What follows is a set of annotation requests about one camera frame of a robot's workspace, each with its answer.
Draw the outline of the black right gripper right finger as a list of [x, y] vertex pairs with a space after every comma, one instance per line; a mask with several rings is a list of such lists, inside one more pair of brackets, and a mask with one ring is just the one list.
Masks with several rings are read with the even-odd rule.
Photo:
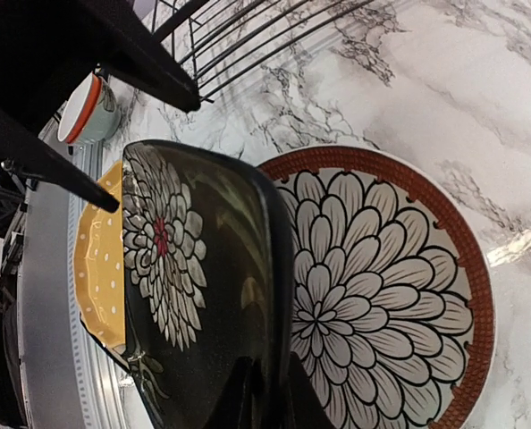
[[295, 352], [290, 354], [286, 409], [286, 428], [334, 429]]

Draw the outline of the black square floral plate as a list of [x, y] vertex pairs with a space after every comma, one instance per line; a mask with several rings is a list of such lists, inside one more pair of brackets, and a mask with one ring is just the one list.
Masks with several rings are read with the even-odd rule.
[[238, 358], [260, 362], [261, 428], [282, 426], [291, 226], [274, 184], [165, 141], [122, 153], [124, 358], [155, 428], [207, 428]]

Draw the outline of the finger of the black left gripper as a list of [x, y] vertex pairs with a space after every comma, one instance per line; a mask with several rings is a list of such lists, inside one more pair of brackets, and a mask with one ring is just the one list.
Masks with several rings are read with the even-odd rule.
[[198, 87], [125, 1], [0, 1], [0, 106], [55, 109], [96, 66], [183, 112]]
[[0, 109], [0, 161], [13, 160], [90, 204], [115, 212], [119, 200]]

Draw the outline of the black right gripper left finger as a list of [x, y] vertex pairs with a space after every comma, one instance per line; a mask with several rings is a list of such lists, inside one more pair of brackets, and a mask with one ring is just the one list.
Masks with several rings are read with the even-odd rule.
[[206, 421], [207, 428], [261, 428], [259, 401], [263, 377], [260, 362], [251, 357], [239, 357], [230, 372], [214, 410]]

